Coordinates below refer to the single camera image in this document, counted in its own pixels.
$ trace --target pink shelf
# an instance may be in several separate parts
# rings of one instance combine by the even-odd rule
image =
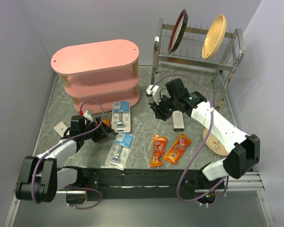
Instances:
[[[123,68],[138,60],[136,44],[124,39],[68,46],[51,59],[53,70],[61,76]]]
[[[112,95],[104,95],[104,96],[99,96],[99,97],[94,97],[94,98],[88,98],[88,99],[81,99],[80,103],[77,105],[74,105],[76,110],[79,111],[82,103],[84,103],[87,100],[96,100],[101,103],[101,105],[104,108],[104,112],[109,112],[112,111],[113,107],[113,102],[118,102],[118,101],[127,101],[130,102],[131,106],[134,106],[137,104],[139,101],[139,93],[135,92],[134,89],[121,92],[121,93],[116,93],[113,96]],[[83,112],[87,111],[88,109],[91,109],[93,114],[98,114],[101,113],[100,107],[96,103],[86,103],[83,106]]]
[[[71,76],[68,81],[71,86],[65,87],[67,94],[74,98],[87,98],[130,90],[139,83],[139,76],[133,76],[132,67],[126,67]]]

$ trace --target dish rack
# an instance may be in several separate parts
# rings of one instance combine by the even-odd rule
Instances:
[[[203,59],[202,48],[208,27],[187,25],[178,49],[169,54],[168,45],[174,27],[168,22],[164,24],[162,18],[159,19],[153,51],[151,84],[155,82],[159,66],[213,76],[213,83],[222,71],[228,71],[222,94],[217,103],[214,100],[213,89],[214,107],[219,109],[225,99],[229,82],[245,52],[242,29],[237,28],[233,33],[231,30],[226,32],[218,52],[209,59]]]

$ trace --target gray marble tabletop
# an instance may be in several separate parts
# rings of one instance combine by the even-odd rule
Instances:
[[[130,132],[130,134],[135,135],[136,138],[125,168],[149,169],[152,155],[153,135],[159,134],[167,137],[168,141],[165,148],[165,152],[167,152],[170,146],[177,139],[180,132],[173,131],[173,122],[171,118],[166,122],[156,119],[154,112],[149,106],[149,102],[151,102],[152,99],[146,96],[146,88],[151,81],[151,67],[140,67],[139,73],[140,100],[137,105],[132,107],[132,131]],[[213,90],[213,78],[208,75],[194,74],[178,70],[160,69],[156,80],[172,73],[182,73],[193,76],[195,79],[198,79],[201,83],[206,85],[210,91]],[[162,81],[159,83],[160,87],[165,87],[164,84],[174,78],[177,77],[170,77]],[[201,94],[207,97],[206,93],[198,84],[195,84],[192,82],[192,80],[187,78],[181,79],[183,80],[184,85],[188,88],[189,92],[199,91]],[[222,80],[220,76],[218,76],[215,80],[214,87],[214,96],[219,97],[222,92]],[[219,113],[231,123],[234,123],[231,109],[227,101],[223,103],[222,107],[219,109]],[[78,114],[78,112],[75,110],[71,98],[64,91],[62,81],[60,78],[58,78],[44,124],[42,125],[35,155],[41,154],[54,146],[60,139],[58,133],[53,129],[54,126],[59,122],[63,122],[69,126],[71,117],[76,114]],[[105,113],[105,117],[111,119],[111,112]],[[176,165],[163,160],[163,165],[155,168],[184,169],[202,142],[204,126],[189,118],[186,114],[184,114],[183,117],[185,125],[183,133],[192,140],[192,144],[186,149],[185,153]],[[65,164],[68,166],[80,166],[83,168],[99,168],[103,166],[114,138],[115,135],[110,135],[108,138],[98,143],[94,143],[91,140],[85,141],[84,146],[76,154],[69,157]],[[195,161],[192,163],[190,169],[199,169],[209,162],[214,162],[222,158],[224,157],[213,153],[205,145],[199,155],[196,157]]]

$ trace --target blue packaging card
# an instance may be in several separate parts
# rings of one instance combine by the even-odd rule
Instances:
[[[115,144],[121,145],[126,148],[130,148],[132,145],[134,136],[126,133],[119,133],[117,135],[117,139],[115,140]]]
[[[129,111],[129,102],[115,102],[114,103],[114,112],[128,112]]]

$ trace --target wooden plate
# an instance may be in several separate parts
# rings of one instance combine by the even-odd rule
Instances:
[[[203,139],[205,138],[207,132],[208,129],[205,128],[203,131]],[[213,134],[211,133],[209,134],[209,137],[205,143],[208,146],[208,148],[212,150],[214,153],[222,156],[228,156],[228,152],[226,151],[223,144],[221,144],[220,141],[218,141],[218,139]]]
[[[184,9],[178,17],[174,30],[172,31],[171,38],[169,41],[169,53],[175,52],[176,49],[179,47],[186,29],[187,21],[188,15],[186,13],[186,10]]]
[[[210,26],[205,38],[202,57],[203,59],[211,58],[218,51],[226,32],[226,18],[220,14]]]

